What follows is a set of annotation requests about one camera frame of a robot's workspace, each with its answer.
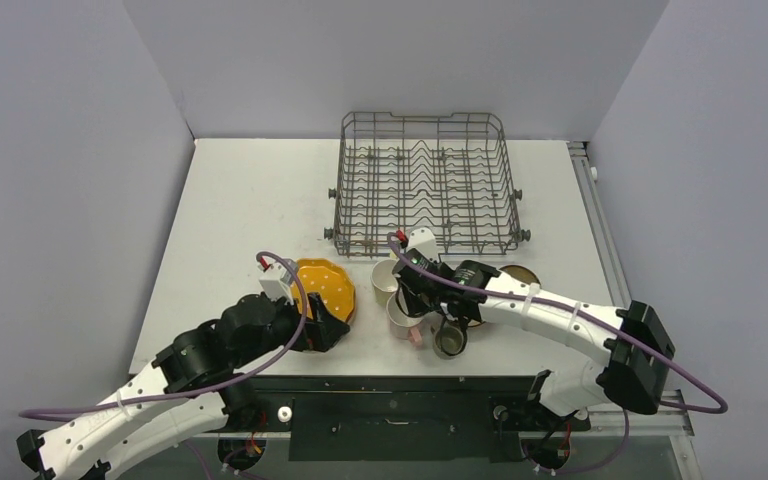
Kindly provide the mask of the pink mug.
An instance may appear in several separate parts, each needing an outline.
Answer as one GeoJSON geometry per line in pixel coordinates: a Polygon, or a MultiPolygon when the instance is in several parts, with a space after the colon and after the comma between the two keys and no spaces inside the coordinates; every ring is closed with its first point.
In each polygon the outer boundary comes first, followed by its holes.
{"type": "Polygon", "coordinates": [[[410,342],[419,348],[423,344],[422,317],[410,317],[399,306],[400,294],[394,293],[386,303],[386,314],[389,319],[390,333],[400,340],[410,342]]]}

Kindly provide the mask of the pale yellow mug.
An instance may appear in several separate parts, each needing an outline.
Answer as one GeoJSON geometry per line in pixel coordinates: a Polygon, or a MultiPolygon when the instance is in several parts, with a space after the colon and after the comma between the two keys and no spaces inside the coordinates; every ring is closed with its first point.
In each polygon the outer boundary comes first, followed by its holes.
{"type": "Polygon", "coordinates": [[[396,259],[388,258],[378,261],[370,274],[371,285],[374,290],[376,303],[385,307],[389,299],[399,289],[398,280],[393,274],[393,269],[398,264],[396,259]]]}

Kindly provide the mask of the grey wire dish rack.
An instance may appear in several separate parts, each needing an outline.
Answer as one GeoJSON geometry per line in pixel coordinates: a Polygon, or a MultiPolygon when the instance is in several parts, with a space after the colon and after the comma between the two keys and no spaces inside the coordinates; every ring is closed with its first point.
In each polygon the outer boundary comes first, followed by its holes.
{"type": "Polygon", "coordinates": [[[444,255],[505,255],[530,241],[502,121],[492,113],[352,111],[341,124],[326,240],[338,254],[389,253],[387,236],[428,227],[444,255]]]}

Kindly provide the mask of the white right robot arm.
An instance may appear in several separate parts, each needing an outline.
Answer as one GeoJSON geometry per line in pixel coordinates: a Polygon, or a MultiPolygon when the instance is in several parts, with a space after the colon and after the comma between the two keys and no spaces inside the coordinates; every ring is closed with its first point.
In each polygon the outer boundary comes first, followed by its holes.
{"type": "Polygon", "coordinates": [[[588,304],[465,260],[456,268],[412,249],[392,269],[410,316],[435,312],[460,334],[472,322],[517,327],[587,357],[580,368],[550,372],[524,400],[526,418],[548,427],[561,416],[613,403],[658,412],[675,347],[655,309],[588,304]]]}

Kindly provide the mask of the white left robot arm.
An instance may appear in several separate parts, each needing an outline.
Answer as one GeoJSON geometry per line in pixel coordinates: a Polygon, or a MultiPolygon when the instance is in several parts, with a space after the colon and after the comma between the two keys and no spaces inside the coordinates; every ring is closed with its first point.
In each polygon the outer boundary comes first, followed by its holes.
{"type": "Polygon", "coordinates": [[[298,299],[249,294],[221,316],[179,334],[136,376],[85,413],[17,439],[21,461],[39,479],[116,479],[194,435],[245,430],[264,418],[240,368],[284,346],[326,352],[350,330],[355,297],[317,292],[298,299]]]}

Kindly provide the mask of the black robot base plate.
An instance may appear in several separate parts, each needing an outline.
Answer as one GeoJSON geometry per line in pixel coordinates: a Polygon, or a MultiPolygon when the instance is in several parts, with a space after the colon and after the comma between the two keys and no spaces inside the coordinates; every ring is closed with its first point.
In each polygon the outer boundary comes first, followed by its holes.
{"type": "Polygon", "coordinates": [[[216,432],[224,452],[246,437],[286,440],[291,461],[518,462],[550,433],[590,428],[540,405],[545,378],[258,376],[216,432]]]}

